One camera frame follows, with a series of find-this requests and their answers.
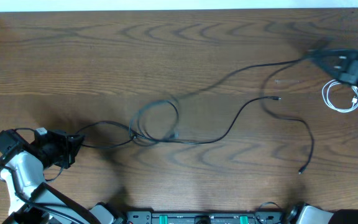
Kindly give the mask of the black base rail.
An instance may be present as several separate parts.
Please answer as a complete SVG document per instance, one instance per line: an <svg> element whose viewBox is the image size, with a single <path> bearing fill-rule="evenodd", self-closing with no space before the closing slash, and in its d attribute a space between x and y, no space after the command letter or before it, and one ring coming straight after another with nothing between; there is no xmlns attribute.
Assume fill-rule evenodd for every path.
<svg viewBox="0 0 358 224"><path fill-rule="evenodd" d="M265 208L263 203L256 210L243 211L154 211L132 209L123 212L122 224L286 224L286 213L281 208Z"/></svg>

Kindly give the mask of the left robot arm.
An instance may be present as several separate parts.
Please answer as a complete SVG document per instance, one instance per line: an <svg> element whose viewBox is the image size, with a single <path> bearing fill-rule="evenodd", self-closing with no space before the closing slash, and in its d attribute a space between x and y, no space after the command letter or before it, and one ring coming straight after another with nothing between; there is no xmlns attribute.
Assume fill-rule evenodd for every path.
<svg viewBox="0 0 358 224"><path fill-rule="evenodd" d="M50 185L44 171L68 169L85 139L61 130L34 130L27 142L17 129L0 132L0 179L7 184L10 207L6 223L124 223L123 214L105 203L87 209Z"/></svg>

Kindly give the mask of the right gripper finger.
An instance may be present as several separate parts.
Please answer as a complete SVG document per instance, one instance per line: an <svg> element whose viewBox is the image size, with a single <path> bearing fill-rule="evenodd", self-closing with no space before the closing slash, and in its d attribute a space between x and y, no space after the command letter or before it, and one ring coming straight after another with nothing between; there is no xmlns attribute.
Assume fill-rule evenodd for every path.
<svg viewBox="0 0 358 224"><path fill-rule="evenodd" d="M354 49L311 49L305 54L305 59L324 57L357 58L358 51Z"/></svg>
<svg viewBox="0 0 358 224"><path fill-rule="evenodd" d="M341 59L338 58L313 58L311 60L317 67L334 79L338 79L341 73Z"/></svg>

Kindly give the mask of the clear tape strip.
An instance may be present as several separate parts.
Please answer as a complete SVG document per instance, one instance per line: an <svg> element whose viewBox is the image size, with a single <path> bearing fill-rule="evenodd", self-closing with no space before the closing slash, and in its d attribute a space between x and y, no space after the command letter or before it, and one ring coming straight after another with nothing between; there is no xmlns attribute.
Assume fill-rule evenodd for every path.
<svg viewBox="0 0 358 224"><path fill-rule="evenodd" d="M292 85L299 83L299 80L288 80L288 79L276 79L275 83L278 85Z"/></svg>

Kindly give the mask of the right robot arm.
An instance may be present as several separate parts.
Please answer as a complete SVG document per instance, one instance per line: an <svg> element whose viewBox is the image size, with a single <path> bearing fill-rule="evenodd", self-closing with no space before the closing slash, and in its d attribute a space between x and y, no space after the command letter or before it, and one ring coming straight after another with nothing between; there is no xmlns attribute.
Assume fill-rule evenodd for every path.
<svg viewBox="0 0 358 224"><path fill-rule="evenodd" d="M311 54L313 62L339 83L358 89L358 50L317 50ZM358 224L358 210L341 209L328 212L301 203L289 211L284 223L297 224Z"/></svg>

